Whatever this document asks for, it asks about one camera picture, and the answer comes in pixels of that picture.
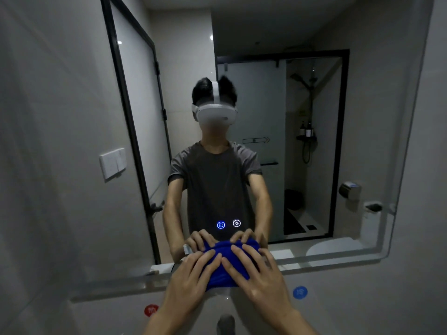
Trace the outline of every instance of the gray t-shirt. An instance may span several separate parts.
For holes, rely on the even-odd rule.
[[[262,174],[257,155],[235,142],[221,154],[206,151],[200,142],[177,154],[171,162],[168,183],[184,180],[190,232],[205,229],[224,241],[238,230],[254,230],[255,215],[247,189],[249,174]]]

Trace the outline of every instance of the door hinge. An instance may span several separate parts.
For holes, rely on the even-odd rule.
[[[157,61],[155,61],[155,74],[160,75],[160,66]]]

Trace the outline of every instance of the toilet lid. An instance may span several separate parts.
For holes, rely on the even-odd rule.
[[[360,241],[351,238],[334,238],[332,240],[323,241],[309,248],[306,255],[318,255],[327,253],[337,253],[340,251],[353,251],[363,249],[364,246]]]

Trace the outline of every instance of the man wearing vr headset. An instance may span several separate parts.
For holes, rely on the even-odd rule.
[[[204,240],[213,247],[218,241],[255,238],[267,248],[273,208],[255,152],[230,142],[227,130],[237,117],[237,94],[232,82],[198,81],[192,93],[193,117],[202,130],[202,139],[172,159],[163,222],[175,262],[183,246],[204,251]],[[256,213],[247,185],[256,199]],[[180,203],[188,190],[188,225],[192,232],[183,237]]]

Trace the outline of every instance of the neck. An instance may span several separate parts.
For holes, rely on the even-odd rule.
[[[229,143],[225,136],[207,136],[202,135],[202,140],[200,144],[213,154],[223,153],[228,149]]]

